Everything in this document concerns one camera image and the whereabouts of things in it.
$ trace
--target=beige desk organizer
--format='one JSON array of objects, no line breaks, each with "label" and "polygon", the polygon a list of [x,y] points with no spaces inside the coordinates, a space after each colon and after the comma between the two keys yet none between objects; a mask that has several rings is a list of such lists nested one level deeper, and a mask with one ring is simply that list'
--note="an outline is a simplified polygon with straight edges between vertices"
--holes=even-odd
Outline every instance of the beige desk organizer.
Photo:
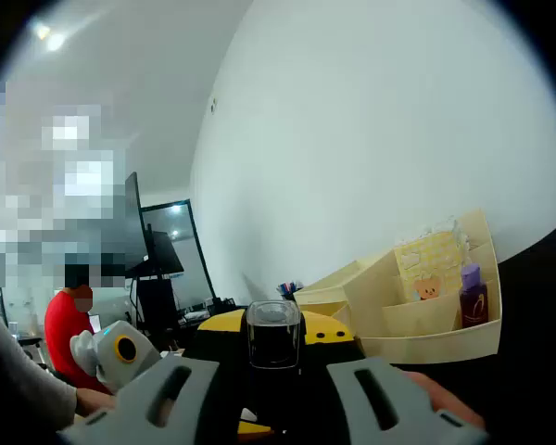
[{"label": "beige desk organizer", "polygon": [[496,354],[502,300],[499,270],[484,213],[459,218],[469,256],[488,287],[488,323],[461,329],[457,294],[406,303],[393,249],[357,260],[295,294],[301,310],[331,315],[360,338],[367,356],[392,363],[456,362]]}]

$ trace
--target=ceiling light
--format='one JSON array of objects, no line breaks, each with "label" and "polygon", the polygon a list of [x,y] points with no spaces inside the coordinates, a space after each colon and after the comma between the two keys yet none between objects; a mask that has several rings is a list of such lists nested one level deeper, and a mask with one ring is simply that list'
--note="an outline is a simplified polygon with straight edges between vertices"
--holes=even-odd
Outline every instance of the ceiling light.
[{"label": "ceiling light", "polygon": [[50,51],[57,51],[64,44],[64,36],[62,34],[52,34],[47,39],[47,49]]},{"label": "ceiling light", "polygon": [[45,26],[43,24],[38,24],[35,27],[35,34],[39,37],[39,40],[43,40],[45,37],[49,35],[52,30],[49,29],[49,26]]}]

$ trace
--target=cartoon bear sticker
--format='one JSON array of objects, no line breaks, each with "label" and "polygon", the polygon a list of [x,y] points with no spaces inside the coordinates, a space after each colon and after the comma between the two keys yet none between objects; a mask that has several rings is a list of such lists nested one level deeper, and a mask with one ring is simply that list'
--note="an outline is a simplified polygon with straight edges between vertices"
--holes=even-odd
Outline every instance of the cartoon bear sticker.
[{"label": "cartoon bear sticker", "polygon": [[420,299],[434,299],[441,291],[441,279],[436,275],[414,281],[414,289]]}]

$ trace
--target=person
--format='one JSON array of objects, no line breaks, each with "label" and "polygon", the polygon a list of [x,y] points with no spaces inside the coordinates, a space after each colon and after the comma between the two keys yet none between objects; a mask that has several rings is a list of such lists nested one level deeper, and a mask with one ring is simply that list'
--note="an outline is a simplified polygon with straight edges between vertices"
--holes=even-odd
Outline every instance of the person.
[{"label": "person", "polygon": [[463,403],[455,394],[441,387],[435,380],[421,373],[403,371],[403,373],[428,393],[433,411],[447,410],[461,420],[486,430],[484,418]]},{"label": "person", "polygon": [[54,369],[76,388],[109,393],[96,377],[86,374],[74,361],[70,339],[82,331],[94,334],[88,311],[93,307],[93,289],[89,287],[88,266],[67,266],[69,286],[60,290],[45,312],[45,341]]},{"label": "person", "polygon": [[0,416],[16,415],[8,437],[46,427],[55,432],[69,426],[74,414],[113,409],[115,398],[92,389],[74,388],[43,370],[24,352],[0,319]]}]

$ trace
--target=red shirt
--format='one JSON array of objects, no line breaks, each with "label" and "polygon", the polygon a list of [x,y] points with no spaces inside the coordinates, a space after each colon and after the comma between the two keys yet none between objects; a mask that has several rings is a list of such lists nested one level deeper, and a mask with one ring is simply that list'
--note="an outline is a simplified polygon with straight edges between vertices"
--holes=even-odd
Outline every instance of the red shirt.
[{"label": "red shirt", "polygon": [[45,341],[56,371],[63,374],[76,388],[89,388],[109,393],[96,377],[86,374],[76,364],[70,352],[70,339],[82,331],[94,334],[89,315],[74,306],[74,299],[60,290],[49,302],[45,312]]}]

